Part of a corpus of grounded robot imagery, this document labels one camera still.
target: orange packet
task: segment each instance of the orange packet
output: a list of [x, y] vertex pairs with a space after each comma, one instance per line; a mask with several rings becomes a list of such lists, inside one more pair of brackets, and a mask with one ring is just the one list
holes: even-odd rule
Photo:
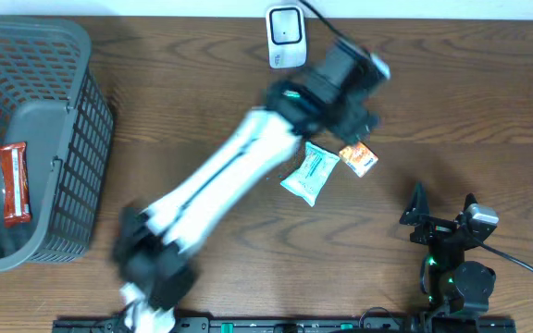
[[359, 177], [362, 177], [378, 162], [378, 157], [361, 142], [344, 147], [339, 152], [339, 157]]
[[4, 174], [4, 225], [11, 228], [31, 220], [28, 174], [26, 171], [26, 142], [0, 147], [0, 164]]

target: white background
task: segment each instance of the white background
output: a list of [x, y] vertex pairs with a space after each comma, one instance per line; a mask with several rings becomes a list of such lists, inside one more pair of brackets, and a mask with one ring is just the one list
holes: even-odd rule
[[[311, 0], [333, 18], [533, 19], [533, 0]], [[0, 14], [263, 17], [295, 0], [0, 0]]]

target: wooden table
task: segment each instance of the wooden table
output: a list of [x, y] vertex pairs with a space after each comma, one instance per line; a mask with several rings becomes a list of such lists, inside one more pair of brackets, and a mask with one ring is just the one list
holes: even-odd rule
[[[267, 64], [265, 22], [234, 18], [74, 18], [91, 35], [91, 67], [118, 112], [92, 249], [69, 265], [0, 274], [0, 331], [50, 332], [61, 315], [122, 307], [108, 262], [118, 213], [174, 189], [229, 137], [280, 75]], [[359, 315], [415, 311], [426, 252], [398, 224], [416, 180], [436, 216], [474, 192], [501, 222], [488, 244], [533, 265], [533, 22], [334, 20], [380, 54], [392, 80], [368, 105], [378, 165], [363, 179], [343, 163], [316, 206], [279, 182], [293, 158], [228, 213], [199, 256], [203, 274], [181, 308], [217, 316]], [[307, 23], [310, 57], [332, 38]], [[338, 150], [323, 135], [316, 142]], [[483, 250], [497, 272], [491, 315], [533, 332], [533, 275]]]

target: gray plastic basket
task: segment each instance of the gray plastic basket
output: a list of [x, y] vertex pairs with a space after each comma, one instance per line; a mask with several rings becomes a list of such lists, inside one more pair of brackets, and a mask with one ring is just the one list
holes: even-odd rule
[[0, 167], [0, 272], [69, 262], [88, 248], [114, 128], [90, 52], [72, 22], [0, 17], [0, 146], [27, 143], [32, 213], [4, 228]]

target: white and blue snack package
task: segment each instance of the white and blue snack package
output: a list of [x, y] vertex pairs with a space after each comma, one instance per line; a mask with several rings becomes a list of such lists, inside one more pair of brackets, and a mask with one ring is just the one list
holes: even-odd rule
[[304, 162], [300, 168], [281, 182], [281, 186], [304, 198], [310, 206], [314, 207], [316, 197], [339, 160], [340, 158], [335, 154], [311, 142], [306, 142]]

